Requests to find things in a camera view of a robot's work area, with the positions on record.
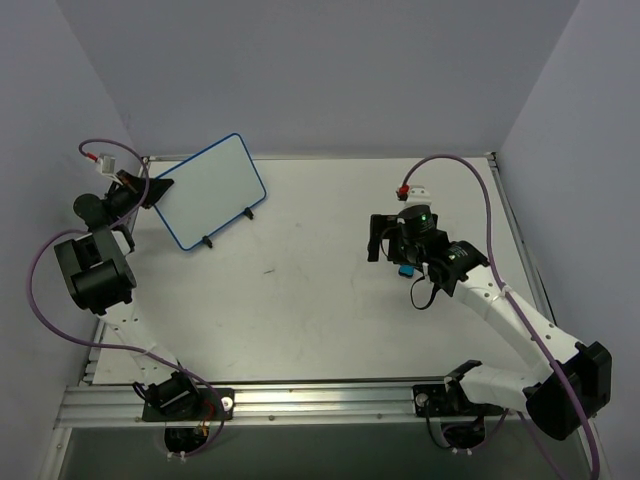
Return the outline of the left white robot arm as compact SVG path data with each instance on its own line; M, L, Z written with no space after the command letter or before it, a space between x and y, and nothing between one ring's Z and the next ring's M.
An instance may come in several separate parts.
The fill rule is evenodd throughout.
M127 262L135 242L127 225L113 225L136 205L154 206L173 184L171 179L145 180L119 171L102 198L90 193L76 198L74 213L88 232L55 245L54 252L75 304L97 315L133 348L129 354L143 375L133 382L134 391L161 417L186 420L200 411L202 395L136 308L137 282Z

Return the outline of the blue framed small whiteboard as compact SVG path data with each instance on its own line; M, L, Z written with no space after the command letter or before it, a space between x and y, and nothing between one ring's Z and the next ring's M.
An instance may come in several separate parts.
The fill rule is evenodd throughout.
M185 251L225 229L266 200L267 188L238 133L232 133L170 167L156 178L174 185L156 203L162 223Z

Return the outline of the blue whiteboard eraser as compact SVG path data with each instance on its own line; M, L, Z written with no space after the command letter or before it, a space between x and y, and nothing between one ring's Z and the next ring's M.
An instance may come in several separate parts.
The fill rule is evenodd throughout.
M414 275L414 268L408 265L401 265L398 268L398 274L405 278L412 278Z

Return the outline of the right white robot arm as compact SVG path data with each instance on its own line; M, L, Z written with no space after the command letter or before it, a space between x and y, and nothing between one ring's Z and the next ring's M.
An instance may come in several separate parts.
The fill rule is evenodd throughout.
M467 241L451 241L429 206L370 218L368 259L380 256L419 270L434 294L473 311L519 355L524 372L468 360L446 375L444 400L455 412L477 405L524 411L547 436L564 440L610 401L612 356L599 342L585 345L544 317L508 286L499 286L490 260Z

